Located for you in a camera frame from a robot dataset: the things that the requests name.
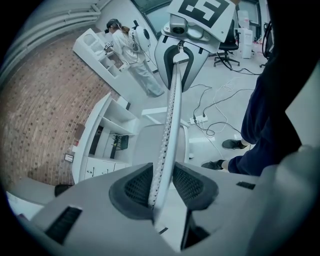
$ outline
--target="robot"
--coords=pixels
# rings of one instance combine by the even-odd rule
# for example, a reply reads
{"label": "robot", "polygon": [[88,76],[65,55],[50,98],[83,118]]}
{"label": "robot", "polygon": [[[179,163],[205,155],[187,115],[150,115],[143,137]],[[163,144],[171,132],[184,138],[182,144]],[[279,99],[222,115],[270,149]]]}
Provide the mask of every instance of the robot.
{"label": "robot", "polygon": [[[170,90],[159,160],[84,180],[24,223],[52,255],[177,255],[154,228],[171,180],[187,208],[183,256],[268,255],[303,221],[317,198],[320,176],[308,170],[319,150],[290,155],[260,177],[175,162],[182,94],[218,51],[234,10],[229,0],[172,1],[155,49]],[[183,76],[180,52],[189,56]]]}

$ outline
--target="brick wall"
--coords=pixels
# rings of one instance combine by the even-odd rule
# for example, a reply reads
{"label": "brick wall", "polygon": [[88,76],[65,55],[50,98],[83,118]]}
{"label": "brick wall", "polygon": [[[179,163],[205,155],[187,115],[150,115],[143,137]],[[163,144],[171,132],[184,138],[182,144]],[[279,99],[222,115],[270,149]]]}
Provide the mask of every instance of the brick wall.
{"label": "brick wall", "polygon": [[107,93],[119,95],[73,51],[86,30],[64,34],[33,50],[0,93],[0,175],[5,189],[24,176],[73,184],[71,163],[77,124],[85,124]]}

